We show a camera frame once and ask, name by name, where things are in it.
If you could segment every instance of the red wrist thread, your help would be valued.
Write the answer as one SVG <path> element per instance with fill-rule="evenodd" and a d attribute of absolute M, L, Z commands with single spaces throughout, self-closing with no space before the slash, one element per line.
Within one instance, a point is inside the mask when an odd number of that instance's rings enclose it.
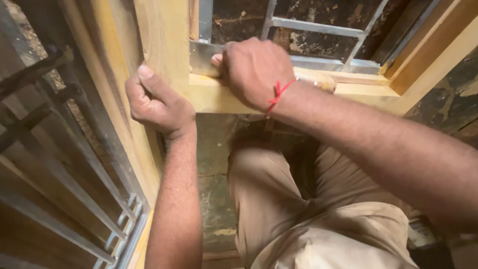
<path fill-rule="evenodd" d="M 266 113 L 266 118 L 269 118 L 271 116 L 271 112 L 272 112 L 272 109 L 274 108 L 275 104 L 277 104 L 277 102 L 279 101 L 279 98 L 281 97 L 281 94 L 285 91 L 285 89 L 287 89 L 288 86 L 290 86 L 292 84 L 292 82 L 296 81 L 297 79 L 294 78 L 293 80 L 289 81 L 289 83 L 287 83 L 284 88 L 281 89 L 281 83 L 280 81 L 277 81 L 276 82 L 276 86 L 275 86 L 275 99 L 274 100 L 268 100 L 269 103 L 271 103 L 272 105 L 267 109 L 267 113 Z"/>

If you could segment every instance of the leg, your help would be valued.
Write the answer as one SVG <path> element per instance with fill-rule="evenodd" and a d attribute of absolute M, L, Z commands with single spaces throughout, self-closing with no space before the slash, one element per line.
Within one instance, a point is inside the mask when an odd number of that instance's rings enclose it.
<path fill-rule="evenodd" d="M 315 174 L 314 204 L 320 211 L 359 202 L 389 203 L 406 215 L 410 211 L 410 206 L 377 185 L 357 164 L 330 146 L 319 147 Z"/>
<path fill-rule="evenodd" d="M 305 201 L 285 158 L 264 145 L 241 146 L 231 152 L 228 187 L 239 223 L 236 246 L 250 268 L 264 247 L 297 224 Z"/>

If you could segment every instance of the hairy forearm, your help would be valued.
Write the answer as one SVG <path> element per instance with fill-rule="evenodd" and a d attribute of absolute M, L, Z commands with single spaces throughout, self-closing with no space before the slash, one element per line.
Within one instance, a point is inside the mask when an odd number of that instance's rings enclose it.
<path fill-rule="evenodd" d="M 170 142 L 154 210 L 145 268 L 201 268 L 196 125 Z"/>
<path fill-rule="evenodd" d="M 273 113 L 341 150 L 431 217 L 478 224 L 478 153 L 468 145 L 301 82 L 284 92 Z"/>

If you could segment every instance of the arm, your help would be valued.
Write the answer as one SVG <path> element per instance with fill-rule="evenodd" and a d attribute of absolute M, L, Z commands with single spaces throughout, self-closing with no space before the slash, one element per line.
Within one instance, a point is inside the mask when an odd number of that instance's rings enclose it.
<path fill-rule="evenodd" d="M 233 93 L 265 112 L 273 86 L 293 77 L 286 53 L 266 41 L 226 45 Z M 213 57 L 218 63 L 222 55 Z M 398 198 L 442 224 L 478 226 L 478 152 L 425 126 L 296 81 L 272 117 L 339 149 Z"/>
<path fill-rule="evenodd" d="M 199 269 L 203 235 L 197 190 L 194 108 L 145 65 L 126 82 L 126 92 L 132 118 L 156 127 L 167 136 L 169 145 L 145 268 Z"/>

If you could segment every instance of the metal window grill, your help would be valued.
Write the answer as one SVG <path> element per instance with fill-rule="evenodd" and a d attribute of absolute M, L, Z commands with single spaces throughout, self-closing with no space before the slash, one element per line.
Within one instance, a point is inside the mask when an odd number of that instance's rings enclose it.
<path fill-rule="evenodd" d="M 70 68 L 69 62 L 72 58 L 73 52 L 68 47 L 64 51 L 56 49 L 56 53 L 51 54 L 46 59 L 0 82 L 0 124 L 6 128 L 6 130 L 0 134 L 0 153 L 16 141 L 19 141 L 27 151 L 38 158 L 60 183 L 111 230 L 111 234 L 104 247 L 98 247 L 65 224 L 50 216 L 41 207 L 29 201 L 27 197 L 22 197 L 8 186 L 0 189 L 0 202 L 21 212 L 42 226 L 96 256 L 98 259 L 93 268 L 126 268 L 146 224 L 147 213 L 151 208 L 134 174 L 131 176 L 131 174 L 126 175 L 124 172 L 125 168 L 130 168 L 130 163 L 125 163 L 124 159 L 120 160 L 117 158 L 117 156 L 124 156 L 125 153 L 122 147 L 118 147 L 119 140 L 114 129 L 105 132 L 104 127 L 102 127 L 105 124 L 98 122 L 98 117 L 93 114 L 93 109 L 83 89 L 75 84 L 67 84 L 65 89 L 55 92 L 47 80 L 42 78 L 42 75 L 54 68 Z M 23 119 L 19 119 L 2 101 L 15 91 L 30 84 L 35 86 L 45 101 L 45 104 L 36 108 Z M 112 165 L 129 194 L 127 200 L 122 198 L 118 187 L 105 171 L 91 145 L 82 133 L 80 125 L 71 111 L 65 107 L 65 102 L 68 99 L 75 101 L 92 127 L 95 135 L 104 141 L 113 162 Z M 61 127 L 66 130 L 66 133 L 74 142 L 75 146 L 83 154 L 85 160 L 87 160 L 88 164 L 121 207 L 122 213 L 117 220 L 112 220 L 105 211 L 103 211 L 78 182 L 75 181 L 72 175 L 69 174 L 63 163 L 56 159 L 53 153 L 49 152 L 31 133 L 31 130 L 49 115 L 56 117 L 61 123 Z M 121 229 L 125 221 L 127 221 L 125 227 Z M 112 244 L 115 242 L 116 237 L 118 241 L 116 245 L 113 246 Z M 0 254 L 0 267 L 18 268 L 20 265 L 22 268 L 43 268 L 16 257 Z"/>
<path fill-rule="evenodd" d="M 391 66 L 395 58 L 405 48 L 439 2 L 440 0 L 412 0 L 409 4 L 410 8 L 403 14 L 403 19 L 400 21 L 398 29 L 394 29 L 393 32 L 390 32 L 389 39 L 384 41 L 382 46 L 377 50 L 377 55 L 373 58 L 374 60 L 355 59 L 355 56 L 370 34 L 375 22 L 380 18 L 388 0 L 382 0 L 380 2 L 364 30 L 274 17 L 273 14 L 277 0 L 269 0 L 261 32 L 261 40 L 268 38 L 269 30 L 273 26 L 353 37 L 357 39 L 357 42 L 353 49 L 350 50 L 349 55 L 344 57 L 343 60 L 311 56 L 291 56 L 292 64 L 295 67 L 313 70 L 377 74 L 381 64 Z M 199 42 L 202 43 L 211 43 L 212 7 L 213 0 L 199 1 Z"/>

